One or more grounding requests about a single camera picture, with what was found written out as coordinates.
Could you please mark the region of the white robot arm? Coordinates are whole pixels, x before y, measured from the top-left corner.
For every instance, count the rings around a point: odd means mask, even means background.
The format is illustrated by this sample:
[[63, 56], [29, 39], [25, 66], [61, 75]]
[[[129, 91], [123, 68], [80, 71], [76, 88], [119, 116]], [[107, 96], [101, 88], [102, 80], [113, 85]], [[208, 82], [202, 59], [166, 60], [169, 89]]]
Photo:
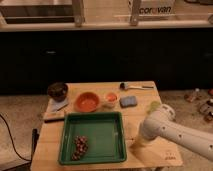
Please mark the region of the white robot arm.
[[174, 119], [174, 109], [161, 104], [140, 123], [138, 134], [146, 141], [160, 136], [213, 162], [213, 134], [182, 126]]

